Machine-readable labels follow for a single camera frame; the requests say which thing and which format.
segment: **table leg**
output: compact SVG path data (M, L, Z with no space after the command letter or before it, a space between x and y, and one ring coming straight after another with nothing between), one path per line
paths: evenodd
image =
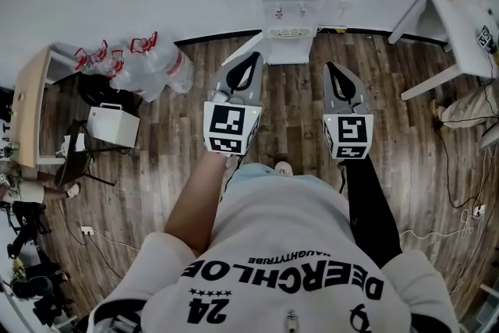
M480 285L480 288L486 292L488 292L491 296L494 296L495 298L499 299L499 292L495 291L491 287L484 285L483 283Z
M454 79L457 76L460 76L461 70L459 69L457 64L454 64L453 66L450 66L449 68L445 69L441 73L438 73L435 76L432 76L428 80L425 80L424 82L420 83L419 85L416 85L412 87L411 89L405 91L400 95L400 98L405 101L410 98L413 98L415 96L418 96L424 92L427 92L428 90L431 90L435 87L440 86L442 83L446 83L449 80Z
M463 333L469 333L469 330L465 328L464 324L459 324L459 331L462 331Z
M407 25L415 19L426 7L426 0L416 0L409 11L405 14L404 18L401 19L400 23L397 24L393 33L388 37L388 43L394 44L400 39L404 34Z
M62 165L65 163L65 158L54 156L38 156L37 165Z

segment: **black bag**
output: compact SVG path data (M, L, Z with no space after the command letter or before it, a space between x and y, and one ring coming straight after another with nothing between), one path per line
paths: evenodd
M10 110L14 102L14 90L0 87L0 119L10 122Z
M121 105L124 112L137 115L142 99L136 103L135 95L127 90L116 90L109 86L111 78L104 75L85 75L78 77L78 93L91 107L99 107L101 103Z

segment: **baseboard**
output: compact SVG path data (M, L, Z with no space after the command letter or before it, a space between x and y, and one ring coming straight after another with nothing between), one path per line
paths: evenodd
M219 41L221 39L230 39L231 37L252 37L259 34L261 30L240 30L236 32L228 32L226 34L216 34L216 35L207 35L205 37L194 37L192 39L184 39L182 41L176 41L175 44L177 46L186 46L188 44L196 44L208 41ZM362 35L381 35L384 37L389 37L391 35L390 31L387 30L363 30L359 28L346 28L346 32L348 34L362 34ZM322 28L318 34L337 34L343 35L343 33L339 33L334 28ZM417 35L403 34L402 39L409 39L411 41L418 41L430 44L437 44L438 46L444 47L447 42L438 41L437 39L432 39L430 37L420 37Z

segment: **white t-shirt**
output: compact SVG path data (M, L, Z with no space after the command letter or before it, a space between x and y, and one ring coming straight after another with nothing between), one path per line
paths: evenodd
M230 186L198 259L173 236L149 235L105 302L116 299L147 300L146 333L401 333L416 331L412 314L458 332L444 280L423 253L380 270L355 244L342 195L284 176Z

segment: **power strip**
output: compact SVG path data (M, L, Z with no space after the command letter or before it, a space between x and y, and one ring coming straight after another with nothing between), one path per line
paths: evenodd
M483 214L485 214L485 204L473 207L473 217L475 219L482 218Z
M81 227L81 232L84 235L92 236L94 234L94 228L92 228L91 226L82 226Z

